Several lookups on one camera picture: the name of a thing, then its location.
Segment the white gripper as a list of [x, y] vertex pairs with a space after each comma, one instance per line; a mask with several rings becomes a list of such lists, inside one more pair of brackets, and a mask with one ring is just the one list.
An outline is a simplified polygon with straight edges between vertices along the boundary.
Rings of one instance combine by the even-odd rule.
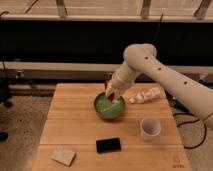
[[116, 94], [122, 95], [133, 84], [132, 80], [122, 79], [117, 73], [114, 73], [111, 80], [107, 83], [105, 95], [108, 100], [113, 101], [116, 98]]

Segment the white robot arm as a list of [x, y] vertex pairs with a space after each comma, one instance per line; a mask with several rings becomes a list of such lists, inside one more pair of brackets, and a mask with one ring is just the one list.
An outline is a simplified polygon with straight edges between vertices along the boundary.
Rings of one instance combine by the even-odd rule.
[[213, 90], [163, 65], [157, 59], [152, 44], [132, 44], [125, 48], [124, 62], [113, 73], [106, 96], [118, 98], [145, 74], [213, 130]]

